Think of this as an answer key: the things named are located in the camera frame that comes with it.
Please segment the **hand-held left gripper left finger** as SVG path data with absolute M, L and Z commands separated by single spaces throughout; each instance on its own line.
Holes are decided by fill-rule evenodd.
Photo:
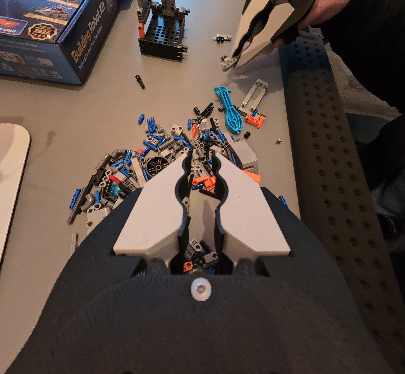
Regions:
M 191 154 L 183 154 L 140 192 L 113 247 L 116 254 L 160 258 L 184 256 L 189 243 Z

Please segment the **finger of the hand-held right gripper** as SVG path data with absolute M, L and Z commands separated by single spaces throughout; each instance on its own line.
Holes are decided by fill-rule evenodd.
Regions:
M 265 8 L 265 14 L 262 15 L 261 20 L 256 25 L 254 29 L 253 36 L 256 36 L 259 31 L 264 29 L 265 36 L 270 37 L 269 44 L 271 43 L 272 39 L 276 39 L 276 34 L 278 31 L 281 30 L 282 26 L 286 25 L 287 20 L 291 17 L 294 12 L 294 7 L 288 3 L 283 2 L 280 4 L 272 6 L 272 2 L 270 0 L 269 5 Z M 247 62 L 237 62 L 234 68 L 240 68 L 244 66 Z
M 269 3 L 270 0 L 250 0 L 241 16 L 229 61 L 250 61 L 269 44 L 270 37 L 265 36 L 264 29 L 253 36 L 254 29 Z

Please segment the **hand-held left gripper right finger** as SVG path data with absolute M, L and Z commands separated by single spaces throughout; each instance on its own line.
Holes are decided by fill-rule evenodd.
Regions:
M 290 247 L 261 190 L 244 171 L 224 156 L 214 156 L 214 240 L 218 274 L 231 274 L 241 259 L 288 255 Z

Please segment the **pile of plastic building pieces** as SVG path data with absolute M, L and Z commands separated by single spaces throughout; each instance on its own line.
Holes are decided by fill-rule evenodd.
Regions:
M 183 154 L 191 154 L 191 172 L 189 175 L 189 188 L 192 190 L 192 180 L 196 177 L 215 176 L 214 175 L 214 156 L 224 156 L 228 161 L 234 160 L 234 154 L 230 152 L 227 157 L 229 142 L 223 140 L 223 136 L 208 129 L 200 138 L 195 139 L 195 131 L 202 128 L 202 125 L 193 124 L 193 138 L 189 142 L 187 137 L 179 136 L 178 127 L 174 126 L 171 130 L 171 136 L 168 134 L 155 136 L 156 127 L 154 118 L 148 121 L 149 133 L 144 144 L 148 146 L 143 152 L 133 152 L 126 149 L 117 149 L 113 153 L 107 153 L 98 164 L 97 173 L 92 176 L 89 184 L 82 190 L 77 189 L 73 200 L 69 206 L 72 213 L 69 216 L 68 224 L 72 223 L 78 211 L 86 213 L 87 234 L 90 235 L 97 226 L 102 229 L 96 234 L 108 234 L 108 228 L 103 223 L 108 215 L 118 217 L 116 209 L 126 198 L 137 200 L 144 185 L 148 179 L 144 167 L 146 160 L 154 157 L 164 150 L 170 150 L 176 155 L 177 160 Z M 189 243 L 184 256 L 177 254 L 169 264 L 160 258 L 145 259 L 138 255 L 120 255 L 116 254 L 113 247 L 123 228 L 118 229 L 118 233 L 108 237 L 112 239 L 112 244 L 107 245 L 107 256 L 138 257 L 140 265 L 135 267 L 134 276 L 144 276 L 152 274 L 152 268 L 146 264 L 155 259 L 164 262 L 174 270 L 174 274 L 188 274 L 196 270 L 207 270 L 215 267 L 219 262 L 219 257 L 215 249 L 210 249 L 205 243 L 195 241 L 189 238 Z

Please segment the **orange connector piece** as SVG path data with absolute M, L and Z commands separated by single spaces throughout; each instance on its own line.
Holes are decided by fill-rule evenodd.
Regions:
M 215 176 L 196 177 L 192 180 L 192 190 L 205 189 L 211 191 L 215 188 Z

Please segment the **turquoise connector piece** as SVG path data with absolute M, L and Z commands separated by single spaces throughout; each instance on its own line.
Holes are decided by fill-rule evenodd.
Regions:
M 226 87 L 215 87 L 215 94 L 220 96 L 225 111 L 225 125 L 233 134 L 240 134 L 243 128 L 243 119 L 234 107 Z

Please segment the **person's right forearm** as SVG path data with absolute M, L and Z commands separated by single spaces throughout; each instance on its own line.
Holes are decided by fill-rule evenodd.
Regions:
M 404 114 L 405 0 L 349 0 L 312 24 L 364 88 Z

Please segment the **black spoked wheel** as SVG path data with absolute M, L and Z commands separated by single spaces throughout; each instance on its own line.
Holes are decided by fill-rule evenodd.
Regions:
M 148 179 L 156 176 L 163 169 L 169 166 L 169 164 L 171 164 L 175 159 L 176 155 L 172 151 L 164 150 L 162 153 L 146 160 L 144 170 Z

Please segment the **white panel piece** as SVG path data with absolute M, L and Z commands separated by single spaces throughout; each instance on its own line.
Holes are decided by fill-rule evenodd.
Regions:
M 258 173 L 258 159 L 246 141 L 232 143 L 233 151 L 240 160 L 241 168 L 246 171 Z

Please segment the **small black machine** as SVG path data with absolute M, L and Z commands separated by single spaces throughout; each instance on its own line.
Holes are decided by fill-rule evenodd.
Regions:
M 181 61 L 187 46 L 182 45 L 185 7 L 177 8 L 175 0 L 137 0 L 139 47 L 143 54 Z

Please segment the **white book stand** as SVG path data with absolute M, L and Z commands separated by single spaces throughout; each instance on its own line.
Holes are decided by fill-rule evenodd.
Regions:
M 17 124 L 0 124 L 0 257 L 3 257 L 8 231 L 18 197 L 31 138 Z

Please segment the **blue cardboard kit box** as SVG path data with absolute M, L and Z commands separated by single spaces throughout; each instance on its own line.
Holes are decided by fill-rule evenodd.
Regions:
M 1 74 L 80 85 L 118 13 L 118 0 L 1 0 Z

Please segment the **grey frame with orange bracket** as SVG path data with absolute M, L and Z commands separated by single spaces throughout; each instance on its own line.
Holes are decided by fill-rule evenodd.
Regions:
M 265 116 L 259 112 L 258 106 L 264 97 L 268 86 L 268 82 L 258 79 L 253 84 L 239 107 L 239 113 L 242 118 L 244 118 L 248 124 L 257 129 L 261 128 L 265 121 Z

